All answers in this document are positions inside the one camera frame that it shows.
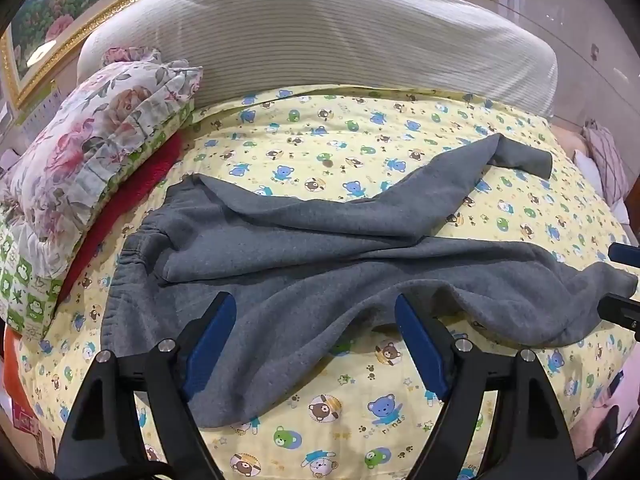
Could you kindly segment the striped white headboard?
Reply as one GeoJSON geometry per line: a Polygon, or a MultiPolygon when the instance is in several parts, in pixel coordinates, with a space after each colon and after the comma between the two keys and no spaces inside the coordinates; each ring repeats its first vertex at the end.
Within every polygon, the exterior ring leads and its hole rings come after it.
{"type": "Polygon", "coordinates": [[[464,0],[140,0],[85,41],[77,77],[112,47],[151,47],[204,70],[207,106],[298,84],[442,89],[550,116],[551,47],[464,0]]]}

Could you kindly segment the grey sweatpants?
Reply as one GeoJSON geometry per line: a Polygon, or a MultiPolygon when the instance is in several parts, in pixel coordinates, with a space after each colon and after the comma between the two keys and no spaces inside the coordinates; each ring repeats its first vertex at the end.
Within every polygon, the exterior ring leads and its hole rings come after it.
{"type": "Polygon", "coordinates": [[[102,347],[149,351],[228,292],[235,324],[191,401],[196,422],[215,428],[268,411],[357,324],[393,323],[398,296],[514,344],[574,344],[599,324],[599,300],[632,296],[638,280],[604,262],[574,269],[530,243],[439,236],[489,165],[548,177],[552,158],[494,134],[347,203],[191,174],[122,245],[102,347]]]}

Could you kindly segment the floral ruffled pillow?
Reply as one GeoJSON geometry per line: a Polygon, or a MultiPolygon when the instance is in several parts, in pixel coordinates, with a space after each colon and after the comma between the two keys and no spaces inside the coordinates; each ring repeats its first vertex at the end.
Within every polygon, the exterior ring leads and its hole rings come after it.
{"type": "Polygon", "coordinates": [[[107,193],[166,139],[160,129],[189,114],[203,77],[155,49],[111,49],[61,104],[1,179],[1,211],[28,270],[66,271],[107,193]]]}

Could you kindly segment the yellow cartoon bear bedsheet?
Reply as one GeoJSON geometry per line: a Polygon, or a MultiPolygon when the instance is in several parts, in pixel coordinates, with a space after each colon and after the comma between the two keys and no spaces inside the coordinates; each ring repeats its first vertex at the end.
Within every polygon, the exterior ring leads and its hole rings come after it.
{"type": "MultiPolygon", "coordinates": [[[[122,243],[187,174],[207,174],[265,196],[372,197],[432,157],[502,133],[549,152],[540,180],[489,168],[442,228],[448,237],[521,240],[581,269],[628,236],[544,118],[477,98],[427,92],[280,90],[201,110],[178,162],[123,214],[58,307],[47,337],[18,345],[27,402],[52,438],[100,348],[100,328],[122,243]]],[[[245,460],[261,479],[400,479],[440,405],[394,334],[340,340],[317,373],[266,414],[204,432],[224,472],[245,460]]]]}

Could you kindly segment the red blanket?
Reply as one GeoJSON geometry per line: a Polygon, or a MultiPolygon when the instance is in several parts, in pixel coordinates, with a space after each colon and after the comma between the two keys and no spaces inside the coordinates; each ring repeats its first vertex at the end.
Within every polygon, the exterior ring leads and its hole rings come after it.
{"type": "Polygon", "coordinates": [[[62,284],[56,306],[66,299],[85,267],[88,266],[100,244],[110,234],[116,221],[126,212],[137,206],[155,188],[172,166],[175,165],[182,151],[182,131],[174,133],[161,148],[151,155],[125,182],[101,210],[96,221],[82,241],[70,270],[62,284]]]}

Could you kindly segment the gold framed flower painting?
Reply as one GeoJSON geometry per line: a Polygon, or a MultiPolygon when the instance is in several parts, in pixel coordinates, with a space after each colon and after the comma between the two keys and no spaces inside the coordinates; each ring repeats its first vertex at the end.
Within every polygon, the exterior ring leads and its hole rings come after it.
{"type": "Polygon", "coordinates": [[[25,0],[1,36],[4,96],[22,110],[70,52],[139,0],[25,0]]]}

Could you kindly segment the pink plaid cloth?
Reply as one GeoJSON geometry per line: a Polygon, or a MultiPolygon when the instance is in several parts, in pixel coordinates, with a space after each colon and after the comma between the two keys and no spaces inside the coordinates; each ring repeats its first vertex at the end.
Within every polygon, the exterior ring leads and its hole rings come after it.
{"type": "Polygon", "coordinates": [[[614,136],[608,128],[590,118],[582,127],[582,136],[599,170],[604,199],[613,206],[623,200],[630,190],[623,159],[614,136]]]}

